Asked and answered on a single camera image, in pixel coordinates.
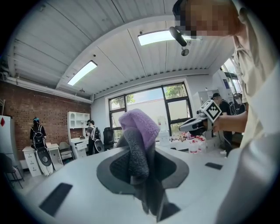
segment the floor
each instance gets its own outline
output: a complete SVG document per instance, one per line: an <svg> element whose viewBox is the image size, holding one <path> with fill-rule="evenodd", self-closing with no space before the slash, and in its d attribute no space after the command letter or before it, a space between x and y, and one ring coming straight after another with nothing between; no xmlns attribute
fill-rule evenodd
<svg viewBox="0 0 280 224"><path fill-rule="evenodd" d="M21 188L19 183L16 182L16 181L12 181L12 184L14 186L14 190L16 190L17 192L19 192L22 195L26 195L34 187L36 187L37 185L42 183L47 177L44 176L44 175L32 177L31 173L29 171L24 171L23 172L23 178L24 178L24 181L20 180L23 189Z"/></svg>

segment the ceiling light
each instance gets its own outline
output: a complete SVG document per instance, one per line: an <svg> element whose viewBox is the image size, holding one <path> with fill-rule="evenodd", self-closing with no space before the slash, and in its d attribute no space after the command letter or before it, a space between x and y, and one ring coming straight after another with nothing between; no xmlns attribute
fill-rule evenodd
<svg viewBox="0 0 280 224"><path fill-rule="evenodd" d="M74 86L82 77L88 74L91 70L97 67L93 61L87 63L74 77L68 82L69 85Z"/></svg>
<svg viewBox="0 0 280 224"><path fill-rule="evenodd" d="M189 36L184 36L185 40L192 40ZM160 41L175 40L169 30L146 33L138 36L141 46Z"/></svg>

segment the drawer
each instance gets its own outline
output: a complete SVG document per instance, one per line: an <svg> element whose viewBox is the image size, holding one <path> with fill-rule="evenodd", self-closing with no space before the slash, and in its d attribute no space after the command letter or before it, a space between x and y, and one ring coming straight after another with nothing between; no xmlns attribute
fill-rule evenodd
<svg viewBox="0 0 280 224"><path fill-rule="evenodd" d="M75 147L77 147L79 145L84 145L84 144L85 144L85 142L80 142L80 143L75 144Z"/></svg>
<svg viewBox="0 0 280 224"><path fill-rule="evenodd" d="M32 177L39 176L42 174L37 164L30 166L29 171Z"/></svg>
<svg viewBox="0 0 280 224"><path fill-rule="evenodd" d="M35 162L32 161L32 163L30 161L30 163L27 163L27 166L28 166L28 169L29 169L32 177L41 175L41 170L38 166L37 160L35 160Z"/></svg>
<svg viewBox="0 0 280 224"><path fill-rule="evenodd" d="M34 157L26 157L25 160L26 160L27 166L37 164L37 160L36 160L35 156Z"/></svg>
<svg viewBox="0 0 280 224"><path fill-rule="evenodd" d="M25 157L26 160L28 160L28 159L36 159L34 152L33 153L26 153L26 154L24 154L24 157Z"/></svg>
<svg viewBox="0 0 280 224"><path fill-rule="evenodd" d="M86 150L83 149L83 150L77 151L77 157L78 157L78 158L87 157Z"/></svg>
<svg viewBox="0 0 280 224"><path fill-rule="evenodd" d="M82 149L85 149L87 147L87 144L86 143L83 143L82 145L76 145L75 148L77 150L82 150Z"/></svg>

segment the brick wall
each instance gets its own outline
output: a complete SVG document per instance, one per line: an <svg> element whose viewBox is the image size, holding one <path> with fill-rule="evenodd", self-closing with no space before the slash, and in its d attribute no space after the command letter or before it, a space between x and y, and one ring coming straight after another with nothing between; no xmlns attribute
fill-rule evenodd
<svg viewBox="0 0 280 224"><path fill-rule="evenodd" d="M15 120L16 144L19 159L22 150L30 145L30 128L33 118L38 117L44 126L47 142L68 142L67 112L91 113L90 104L45 94L16 85L0 82L0 98L5 99L4 115ZM71 137L82 135L82 129L72 129Z"/></svg>

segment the purple towel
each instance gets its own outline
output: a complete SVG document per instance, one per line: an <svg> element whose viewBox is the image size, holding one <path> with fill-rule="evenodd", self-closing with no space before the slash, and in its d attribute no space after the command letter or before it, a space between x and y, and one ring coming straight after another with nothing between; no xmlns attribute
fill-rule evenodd
<svg viewBox="0 0 280 224"><path fill-rule="evenodd" d="M140 131L145 150L155 142L159 133L159 127L157 124L140 109L133 109L126 112L119 118L119 122L123 130L134 127Z"/></svg>

